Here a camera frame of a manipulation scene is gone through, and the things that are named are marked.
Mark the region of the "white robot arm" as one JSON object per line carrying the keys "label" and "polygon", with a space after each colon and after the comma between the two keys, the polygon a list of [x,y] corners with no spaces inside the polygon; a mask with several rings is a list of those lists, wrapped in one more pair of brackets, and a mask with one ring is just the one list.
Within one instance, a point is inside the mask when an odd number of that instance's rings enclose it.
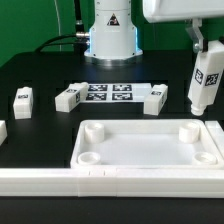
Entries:
{"label": "white robot arm", "polygon": [[[142,54],[137,28],[131,20],[132,0],[94,0],[95,22],[89,29],[85,58],[110,66],[134,60]],[[224,16],[224,0],[142,0],[143,15],[149,23],[191,20],[189,35],[196,52],[207,43],[199,27],[204,18]]]}

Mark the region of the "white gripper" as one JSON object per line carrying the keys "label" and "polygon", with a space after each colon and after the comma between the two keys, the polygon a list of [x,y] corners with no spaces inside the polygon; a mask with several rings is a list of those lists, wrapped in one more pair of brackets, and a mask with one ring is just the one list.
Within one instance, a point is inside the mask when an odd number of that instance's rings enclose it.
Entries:
{"label": "white gripper", "polygon": [[186,32],[195,53],[208,51],[200,28],[203,18],[224,16],[224,0],[143,0],[143,15],[150,23],[186,21]]}

